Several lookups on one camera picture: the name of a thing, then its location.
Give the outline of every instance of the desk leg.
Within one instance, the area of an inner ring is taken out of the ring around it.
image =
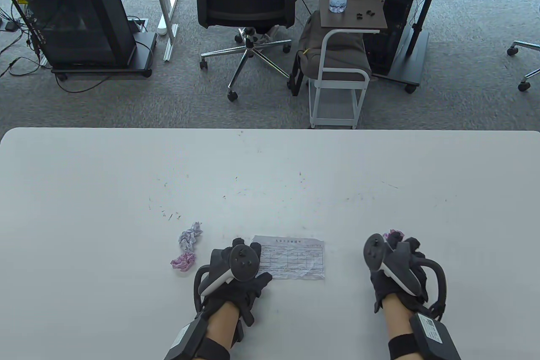
[[[413,37],[411,38],[409,42],[409,47],[407,48],[408,57],[413,54],[414,46],[416,45],[416,41],[420,36],[420,32],[422,32],[422,26],[424,25],[424,20],[426,20],[426,15],[428,14],[431,3],[432,0],[424,1],[424,5],[422,6],[422,10],[420,11],[420,16],[418,17],[418,21],[413,24]]]

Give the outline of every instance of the computer stand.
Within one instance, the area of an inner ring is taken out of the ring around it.
[[[429,32],[423,32],[422,26],[431,3],[432,0],[425,0],[418,21],[413,24],[412,30],[410,28],[403,30],[402,35],[407,35],[407,40],[394,57],[392,68],[388,74],[373,74],[380,78],[405,84],[405,91],[409,94],[413,94],[422,81],[429,39]]]
[[[149,78],[152,75],[152,62],[154,59],[154,47],[156,47],[157,34],[155,32],[137,32],[133,34],[135,41],[140,42],[137,44],[137,49],[131,58],[131,62],[128,67],[125,68],[102,68],[102,67],[84,67],[75,66],[67,69],[55,69],[52,68],[52,73],[56,74],[56,77],[60,81],[65,81],[69,74],[106,74],[106,75],[121,75],[121,74],[140,74],[145,78]]]

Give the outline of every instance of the chair base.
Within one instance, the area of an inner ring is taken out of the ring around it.
[[[292,40],[286,39],[282,41],[273,41],[273,42],[266,42],[266,43],[257,43],[255,36],[255,30],[253,28],[241,28],[238,29],[239,35],[235,37],[237,39],[237,42],[240,42],[239,39],[242,40],[242,46],[237,46],[235,48],[228,48],[228,49],[222,49],[221,51],[211,51],[206,53],[201,53],[201,61],[199,62],[199,66],[201,69],[208,68],[208,63],[206,62],[207,57],[218,57],[222,55],[232,55],[236,53],[242,53],[242,57],[240,59],[240,63],[238,64],[238,67],[233,74],[233,77],[231,79],[231,82],[227,86],[229,88],[229,92],[227,94],[227,98],[230,101],[234,101],[238,98],[238,95],[236,92],[232,90],[232,87],[234,86],[240,72],[242,71],[244,65],[247,62],[247,59],[249,57],[257,56],[259,59],[262,59],[267,65],[272,66],[275,70],[277,70],[279,73],[281,73],[287,80],[289,80],[289,74],[284,71],[282,68],[280,68],[278,65],[276,65],[274,62],[272,62],[268,57],[266,57],[262,51],[264,51],[267,48],[273,48],[276,46],[282,46],[283,52],[289,53],[291,51],[291,42]]]
[[[534,51],[540,51],[540,44],[523,42],[523,41],[514,41],[512,42],[512,45],[507,49],[508,56],[513,56],[518,52],[518,48],[516,48],[516,46],[519,46],[521,48],[529,48]],[[533,70],[530,73],[527,73],[526,75],[524,75],[523,78],[521,79],[521,82],[517,86],[518,90],[520,92],[526,92],[531,87],[531,84],[527,82],[527,80],[529,78],[536,76],[537,74],[540,74],[540,68]]]

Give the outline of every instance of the dark wood tabletop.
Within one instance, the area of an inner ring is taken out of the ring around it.
[[[330,0],[319,0],[321,26],[323,28],[342,28],[350,30],[385,30],[386,19],[382,10],[383,0],[347,0],[347,8],[342,13],[328,9]],[[375,15],[369,16],[371,10]],[[357,19],[357,13],[363,15]]]

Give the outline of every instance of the wrist strap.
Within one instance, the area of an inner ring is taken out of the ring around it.
[[[226,348],[207,337],[202,340],[197,350],[197,357],[205,360],[231,360],[231,355]]]
[[[388,342],[388,350],[390,351],[390,360],[396,360],[398,357],[420,351],[416,338],[412,333],[394,337]]]

